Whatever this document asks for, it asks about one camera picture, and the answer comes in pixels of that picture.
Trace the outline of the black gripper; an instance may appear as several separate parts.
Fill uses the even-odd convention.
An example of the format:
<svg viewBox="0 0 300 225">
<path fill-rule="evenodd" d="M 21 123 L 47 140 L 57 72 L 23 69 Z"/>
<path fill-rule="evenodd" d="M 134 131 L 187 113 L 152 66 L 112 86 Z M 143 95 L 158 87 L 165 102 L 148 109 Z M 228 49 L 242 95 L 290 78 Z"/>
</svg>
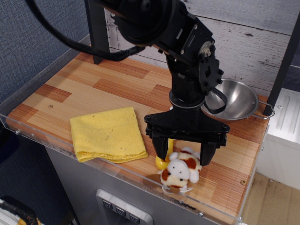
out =
<svg viewBox="0 0 300 225">
<path fill-rule="evenodd" d="M 169 139 L 201 143 L 200 165 L 210 164 L 216 148 L 226 146 L 230 127 L 202 112 L 174 106 L 167 112 L 146 115 L 146 135 L 152 139 L 156 155 L 165 160 Z"/>
</svg>

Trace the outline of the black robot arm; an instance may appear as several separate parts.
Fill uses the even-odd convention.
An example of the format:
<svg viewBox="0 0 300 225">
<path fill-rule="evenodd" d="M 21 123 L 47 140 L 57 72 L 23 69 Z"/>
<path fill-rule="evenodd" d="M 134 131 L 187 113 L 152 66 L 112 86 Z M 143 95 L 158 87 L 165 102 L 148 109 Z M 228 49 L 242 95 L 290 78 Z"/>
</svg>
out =
<svg viewBox="0 0 300 225">
<path fill-rule="evenodd" d="M 145 116 L 146 134 L 152 139 L 160 159 L 165 159 L 168 140 L 201 144 L 200 164 L 208 165 L 217 148 L 226 145 L 228 125 L 205 115 L 209 93 L 227 106 L 226 96 L 216 86 L 223 71 L 215 56 L 212 33 L 180 0 L 101 0 L 99 4 L 114 14 L 121 35 L 138 47 L 153 46 L 166 55 L 172 75 L 169 100 L 172 109 Z"/>
</svg>

